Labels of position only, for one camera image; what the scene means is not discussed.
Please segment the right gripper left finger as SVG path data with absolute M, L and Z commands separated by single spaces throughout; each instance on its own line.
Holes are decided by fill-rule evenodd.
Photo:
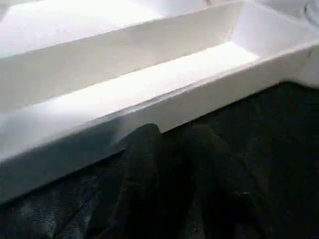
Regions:
M 129 136 L 121 182 L 103 185 L 89 239 L 176 239 L 192 197 L 191 165 L 179 144 L 145 124 Z

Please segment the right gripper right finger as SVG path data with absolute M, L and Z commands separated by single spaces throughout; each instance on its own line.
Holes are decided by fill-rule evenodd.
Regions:
M 259 239 L 272 236 L 271 204 L 246 162 L 206 125 L 184 135 L 183 156 L 193 168 L 194 202 L 207 239 L 232 239 L 248 225 Z

